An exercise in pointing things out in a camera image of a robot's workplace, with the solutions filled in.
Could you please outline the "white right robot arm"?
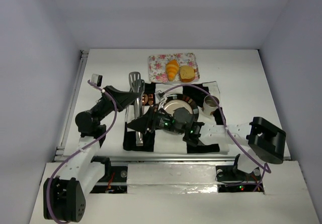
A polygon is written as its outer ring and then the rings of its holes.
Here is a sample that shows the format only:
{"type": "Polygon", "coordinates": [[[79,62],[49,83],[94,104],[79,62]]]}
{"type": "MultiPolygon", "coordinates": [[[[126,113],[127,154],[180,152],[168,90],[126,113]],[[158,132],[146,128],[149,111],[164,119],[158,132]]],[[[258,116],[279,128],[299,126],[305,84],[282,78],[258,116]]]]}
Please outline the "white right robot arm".
{"type": "Polygon", "coordinates": [[[241,151],[236,168],[245,173],[252,172],[256,167],[269,173],[269,164],[284,162],[286,133],[262,117],[254,117],[248,124],[214,125],[196,121],[184,107],[176,109],[173,114],[162,108],[149,107],[143,116],[132,120],[127,126],[142,134],[159,129],[180,134],[192,148],[234,144],[241,151]]]}

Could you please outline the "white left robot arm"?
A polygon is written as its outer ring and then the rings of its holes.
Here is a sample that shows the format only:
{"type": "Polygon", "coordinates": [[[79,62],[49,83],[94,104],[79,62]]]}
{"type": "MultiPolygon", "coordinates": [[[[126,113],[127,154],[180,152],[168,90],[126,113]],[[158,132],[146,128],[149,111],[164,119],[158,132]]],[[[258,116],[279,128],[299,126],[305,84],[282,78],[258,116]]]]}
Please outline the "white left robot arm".
{"type": "Polygon", "coordinates": [[[111,130],[101,121],[110,113],[123,111],[139,97],[139,93],[120,91],[113,86],[106,86],[100,91],[101,97],[96,104],[75,117],[81,134],[77,150],[44,182],[45,219],[56,223],[79,222],[85,213],[86,197],[109,171],[109,158],[94,160],[111,130]]]}

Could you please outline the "brown bread slice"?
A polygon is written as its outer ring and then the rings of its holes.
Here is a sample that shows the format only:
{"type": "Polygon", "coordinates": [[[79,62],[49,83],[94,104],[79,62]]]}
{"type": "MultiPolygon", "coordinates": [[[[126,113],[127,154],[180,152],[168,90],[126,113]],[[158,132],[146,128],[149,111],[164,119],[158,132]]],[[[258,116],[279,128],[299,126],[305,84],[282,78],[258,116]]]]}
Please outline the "brown bread slice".
{"type": "Polygon", "coordinates": [[[180,67],[180,81],[184,83],[192,82],[196,77],[196,71],[193,67],[184,65],[180,67]]]}

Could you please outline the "black rimmed beige plate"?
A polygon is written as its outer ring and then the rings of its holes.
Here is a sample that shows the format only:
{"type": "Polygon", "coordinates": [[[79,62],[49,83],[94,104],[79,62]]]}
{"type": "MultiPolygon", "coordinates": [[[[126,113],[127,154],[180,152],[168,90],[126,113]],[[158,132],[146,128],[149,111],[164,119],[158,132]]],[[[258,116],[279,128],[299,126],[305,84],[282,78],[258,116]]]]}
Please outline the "black rimmed beige plate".
{"type": "Polygon", "coordinates": [[[167,101],[161,108],[173,116],[176,134],[196,134],[200,130],[197,124],[199,109],[190,97],[183,94],[167,95],[167,101]]]}

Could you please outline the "copper spoon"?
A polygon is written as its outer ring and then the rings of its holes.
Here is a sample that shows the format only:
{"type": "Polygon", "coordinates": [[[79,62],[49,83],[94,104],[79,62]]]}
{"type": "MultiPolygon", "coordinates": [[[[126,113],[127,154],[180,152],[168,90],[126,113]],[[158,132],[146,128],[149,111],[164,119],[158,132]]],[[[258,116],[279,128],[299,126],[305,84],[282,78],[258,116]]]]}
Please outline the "copper spoon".
{"type": "Polygon", "coordinates": [[[145,106],[148,103],[148,95],[143,94],[141,100],[142,100],[142,105],[145,106]]]}

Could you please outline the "copper fork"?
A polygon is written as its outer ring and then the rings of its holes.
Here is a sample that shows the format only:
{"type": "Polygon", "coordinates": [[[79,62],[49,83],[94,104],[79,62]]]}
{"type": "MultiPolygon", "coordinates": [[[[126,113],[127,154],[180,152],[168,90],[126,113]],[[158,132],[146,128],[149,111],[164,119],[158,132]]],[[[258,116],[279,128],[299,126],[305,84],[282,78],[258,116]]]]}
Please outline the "copper fork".
{"type": "Polygon", "coordinates": [[[153,94],[149,94],[148,95],[148,104],[150,106],[153,106],[154,105],[154,96],[153,96],[153,94]]]}

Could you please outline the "floral rectangular tray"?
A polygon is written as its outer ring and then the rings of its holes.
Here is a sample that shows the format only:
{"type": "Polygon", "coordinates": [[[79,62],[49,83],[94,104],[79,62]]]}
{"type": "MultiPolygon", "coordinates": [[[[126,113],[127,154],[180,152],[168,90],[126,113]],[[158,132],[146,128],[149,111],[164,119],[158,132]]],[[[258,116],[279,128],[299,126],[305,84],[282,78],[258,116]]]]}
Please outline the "floral rectangular tray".
{"type": "Polygon", "coordinates": [[[180,67],[184,65],[193,67],[196,71],[196,77],[193,82],[199,80],[200,74],[195,54],[174,53],[151,55],[148,57],[149,81],[153,83],[184,83],[180,81],[180,70],[172,82],[168,80],[166,74],[166,64],[173,59],[177,60],[180,67]]]}

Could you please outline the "grey ceramic cup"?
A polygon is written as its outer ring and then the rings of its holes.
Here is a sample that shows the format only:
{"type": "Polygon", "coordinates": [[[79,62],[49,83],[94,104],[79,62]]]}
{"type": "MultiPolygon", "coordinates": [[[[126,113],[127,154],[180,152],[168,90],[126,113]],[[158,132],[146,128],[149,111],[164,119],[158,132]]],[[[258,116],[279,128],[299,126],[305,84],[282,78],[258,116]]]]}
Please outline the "grey ceramic cup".
{"type": "Polygon", "coordinates": [[[212,96],[212,98],[210,96],[206,96],[204,98],[202,112],[206,116],[214,114],[214,112],[218,109],[217,103],[220,103],[219,99],[215,96],[212,96]]]}

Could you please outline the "orange croissant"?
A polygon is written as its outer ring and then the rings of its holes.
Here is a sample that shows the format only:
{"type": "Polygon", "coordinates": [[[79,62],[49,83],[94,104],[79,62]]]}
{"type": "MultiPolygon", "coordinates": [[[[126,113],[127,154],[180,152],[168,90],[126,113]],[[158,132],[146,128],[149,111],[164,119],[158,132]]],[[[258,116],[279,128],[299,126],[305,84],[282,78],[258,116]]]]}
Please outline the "orange croissant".
{"type": "Polygon", "coordinates": [[[172,82],[175,79],[177,73],[179,72],[179,69],[180,66],[176,59],[170,60],[166,64],[166,74],[170,82],[172,82]]]}

